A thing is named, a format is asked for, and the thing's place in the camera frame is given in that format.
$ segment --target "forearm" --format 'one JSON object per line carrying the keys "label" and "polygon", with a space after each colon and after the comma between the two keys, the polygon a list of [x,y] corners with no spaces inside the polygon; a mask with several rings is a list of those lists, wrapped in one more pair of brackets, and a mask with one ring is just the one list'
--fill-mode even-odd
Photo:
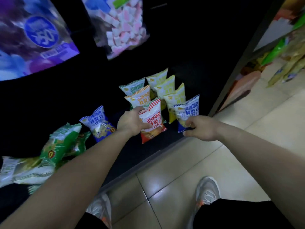
{"label": "forearm", "polygon": [[222,124],[222,142],[295,227],[304,227],[305,161],[290,151]]}
{"label": "forearm", "polygon": [[116,131],[68,162],[1,226],[74,228],[129,138],[126,131]]}

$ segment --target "red snack bag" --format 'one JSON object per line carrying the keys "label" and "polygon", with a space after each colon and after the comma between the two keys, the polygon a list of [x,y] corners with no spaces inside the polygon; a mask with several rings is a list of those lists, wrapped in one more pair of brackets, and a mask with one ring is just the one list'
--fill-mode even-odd
{"label": "red snack bag", "polygon": [[161,101],[159,98],[152,101],[148,106],[148,109],[140,111],[139,117],[142,122],[150,123],[152,125],[151,128],[143,129],[141,131],[142,144],[167,129],[162,123]]}

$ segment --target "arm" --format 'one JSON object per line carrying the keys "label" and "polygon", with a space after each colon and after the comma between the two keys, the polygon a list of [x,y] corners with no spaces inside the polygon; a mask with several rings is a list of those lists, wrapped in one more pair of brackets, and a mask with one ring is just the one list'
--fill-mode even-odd
{"label": "arm", "polygon": [[0,228],[74,228],[128,139],[151,127],[142,109],[126,111],[117,131],[61,167]]}
{"label": "arm", "polygon": [[305,159],[207,116],[190,117],[185,136],[222,142],[294,227],[305,227]]}

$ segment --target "hand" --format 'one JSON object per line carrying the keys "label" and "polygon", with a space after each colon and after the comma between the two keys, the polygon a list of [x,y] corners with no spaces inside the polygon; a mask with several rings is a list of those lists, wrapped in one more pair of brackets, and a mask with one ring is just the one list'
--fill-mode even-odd
{"label": "hand", "polygon": [[126,111],[117,123],[117,130],[126,130],[132,137],[137,135],[143,129],[151,128],[151,124],[143,123],[140,120],[139,111],[143,109],[143,107],[137,106],[133,110]]}
{"label": "hand", "polygon": [[189,117],[185,124],[195,129],[184,131],[184,136],[196,137],[203,141],[219,140],[219,128],[225,125],[208,116]]}

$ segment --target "left hand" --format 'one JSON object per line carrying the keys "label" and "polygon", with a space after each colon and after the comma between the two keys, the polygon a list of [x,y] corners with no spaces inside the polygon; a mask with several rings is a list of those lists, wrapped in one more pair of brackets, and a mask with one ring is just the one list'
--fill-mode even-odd
{"label": "left hand", "polygon": [[126,130],[128,131],[128,133],[130,133],[130,136],[132,137],[137,135],[143,129],[151,128],[151,124],[143,123],[140,120],[139,111],[143,109],[143,107],[137,106],[130,111],[126,111],[117,123],[117,130]]}

